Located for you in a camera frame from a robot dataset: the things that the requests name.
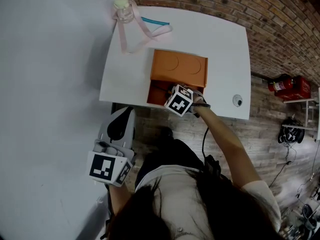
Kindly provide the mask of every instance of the red brick wall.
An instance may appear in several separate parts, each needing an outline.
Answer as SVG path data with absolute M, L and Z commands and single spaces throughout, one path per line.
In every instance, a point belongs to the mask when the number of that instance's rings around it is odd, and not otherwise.
M 251 70 L 302 75 L 320 85 L 320 15 L 308 0 L 135 0 L 201 12 L 246 27 Z

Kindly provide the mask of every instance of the black and white marker cube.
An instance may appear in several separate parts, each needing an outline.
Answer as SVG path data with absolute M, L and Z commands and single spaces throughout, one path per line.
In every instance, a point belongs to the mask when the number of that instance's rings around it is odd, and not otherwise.
M 182 117 L 193 103 L 193 91 L 177 84 L 164 106 Z
M 126 157 L 90 151 L 88 153 L 86 171 L 97 182 L 120 187 L 132 166 Z

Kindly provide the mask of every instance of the fire extinguisher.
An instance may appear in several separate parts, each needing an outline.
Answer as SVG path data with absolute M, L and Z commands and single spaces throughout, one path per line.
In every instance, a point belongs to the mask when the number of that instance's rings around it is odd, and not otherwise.
M 293 87 L 294 80 L 288 74 L 282 75 L 279 78 L 275 79 L 274 82 L 268 83 L 268 89 L 270 92 L 291 89 Z

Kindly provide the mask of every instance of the orange box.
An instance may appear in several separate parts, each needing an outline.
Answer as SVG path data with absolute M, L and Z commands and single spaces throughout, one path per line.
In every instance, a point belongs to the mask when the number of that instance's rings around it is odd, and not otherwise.
M 154 50 L 147 103 L 164 105 L 166 90 L 182 83 L 204 93 L 207 85 L 208 58 L 188 53 Z

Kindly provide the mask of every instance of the wooden floor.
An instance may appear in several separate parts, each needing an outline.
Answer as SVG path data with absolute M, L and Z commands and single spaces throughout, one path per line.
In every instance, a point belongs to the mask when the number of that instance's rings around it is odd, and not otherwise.
M 281 99 L 275 97 L 268 90 L 265 81 L 252 77 L 250 119 L 222 117 L 222 120 L 238 135 L 253 165 L 268 185 L 286 163 L 287 148 L 277 142 L 281 122 L 293 114 L 299 119 L 303 119 L 304 114 L 300 111 L 302 111 L 300 105 L 283 104 Z M 135 107 L 135 112 L 137 118 L 133 148 L 138 155 L 136 165 L 127 178 L 127 185 L 132 192 L 143 157 L 156 150 L 154 143 L 159 136 L 160 127 L 170 127 L 175 139 L 184 141 L 202 158 L 202 141 L 207 126 L 200 118 L 190 114 L 179 117 L 166 110 L 143 107 Z M 290 150 L 288 161 L 294 162 L 283 169 L 271 187 L 282 212 L 285 212 L 287 208 L 302 206 L 302 203 L 296 198 L 297 190 L 311 177 L 312 165 L 318 147 L 318 142 L 315 143 L 312 134 L 312 132 L 306 132 L 303 142 L 293 146 L 296 151 Z M 219 160 L 222 173 L 230 177 L 224 155 L 211 134 L 206 137 L 204 152 Z M 313 169 L 315 173 L 319 166 L 320 154 L 315 159 Z M 310 195 L 317 182 L 318 177 L 302 186 L 303 191 L 300 196 L 302 202 Z

